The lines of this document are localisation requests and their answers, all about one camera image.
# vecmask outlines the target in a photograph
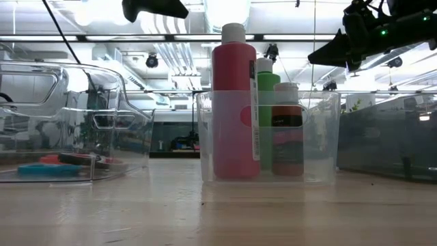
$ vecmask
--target table surface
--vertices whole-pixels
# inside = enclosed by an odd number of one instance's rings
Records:
[[[0,184],[1,245],[437,245],[437,186],[339,172],[333,187],[202,185],[151,160],[93,185]]]

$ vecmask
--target paint bottle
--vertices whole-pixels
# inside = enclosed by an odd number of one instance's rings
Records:
[[[212,159],[221,179],[259,174],[256,50],[244,26],[226,24],[222,45],[212,52]]]
[[[273,73],[273,61],[257,59],[259,98],[259,153],[261,170],[272,169],[272,105],[273,88],[281,82],[281,77]]]
[[[272,108],[272,172],[279,176],[304,173],[303,120],[297,83],[274,86],[277,105]]]

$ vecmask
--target white label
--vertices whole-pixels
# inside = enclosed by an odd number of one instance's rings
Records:
[[[252,156],[254,161],[259,161],[259,115],[258,115],[258,80],[251,77],[251,116],[252,116]]]

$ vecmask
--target white bottle cap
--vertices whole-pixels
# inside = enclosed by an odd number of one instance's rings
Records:
[[[257,71],[258,72],[273,72],[273,61],[268,58],[257,59]]]
[[[297,83],[279,83],[274,85],[273,90],[279,92],[276,97],[277,103],[299,103],[299,87]]]
[[[227,44],[230,42],[246,42],[246,30],[244,25],[239,23],[229,23],[221,29],[221,43]]]

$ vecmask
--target blue object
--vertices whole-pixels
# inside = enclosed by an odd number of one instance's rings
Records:
[[[81,170],[78,165],[51,165],[43,163],[33,163],[21,165],[17,171],[20,175],[45,175],[45,176],[77,176]]]

